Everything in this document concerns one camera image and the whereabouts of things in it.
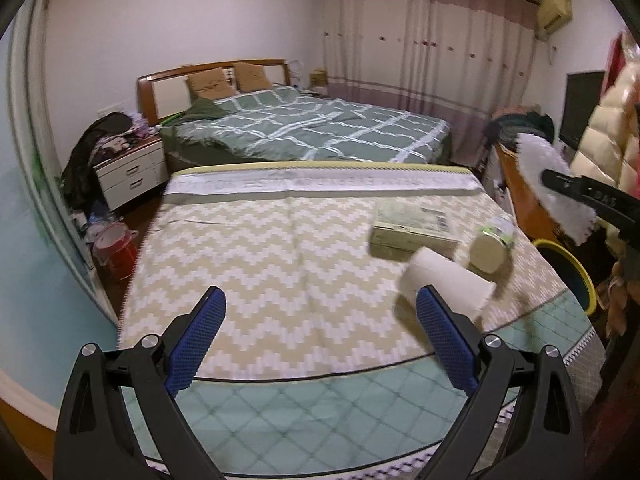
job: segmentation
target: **bed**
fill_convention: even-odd
[[[380,196],[446,209],[462,266],[478,226],[500,212],[471,172],[447,166],[268,162],[172,177],[138,255],[120,347],[162,333],[209,285],[224,290],[225,320],[176,402],[227,477],[412,480],[460,412],[465,397],[398,294],[406,264],[369,245]],[[482,330],[524,350],[555,345],[584,411],[604,348],[521,231],[512,260],[492,276]],[[513,399],[479,466],[495,456]],[[157,463],[135,396],[126,402]]]
[[[179,124],[165,118],[185,112],[192,98],[189,75],[223,68],[234,86],[238,61],[191,65],[143,76],[143,115],[161,126],[170,170],[240,162],[359,160],[442,164],[449,155],[446,121],[402,110],[326,100],[290,86],[284,60],[246,60],[264,67],[273,89],[217,100],[228,115]]]

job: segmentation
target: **red bucket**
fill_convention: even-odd
[[[126,224],[118,222],[102,231],[94,243],[94,256],[117,280],[128,278],[136,267],[135,235]]]

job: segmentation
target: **blue gripper pad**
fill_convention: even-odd
[[[225,293],[217,288],[202,305],[169,355],[164,387],[172,397],[188,388],[225,319]]]
[[[471,397],[478,387],[476,361],[440,300],[423,287],[415,301],[418,321],[427,333],[453,387]]]

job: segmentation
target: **headboard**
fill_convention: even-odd
[[[284,59],[241,59],[181,66],[138,78],[138,99],[142,115],[149,121],[150,126],[155,126],[163,118],[189,108],[191,98],[186,85],[189,74],[223,68],[230,82],[235,83],[234,63],[263,65],[264,72],[272,83],[290,84],[289,67]]]

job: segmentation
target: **black monitor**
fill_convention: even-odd
[[[580,72],[566,77],[560,140],[574,150],[578,149],[593,109],[600,103],[603,79],[604,72]]]

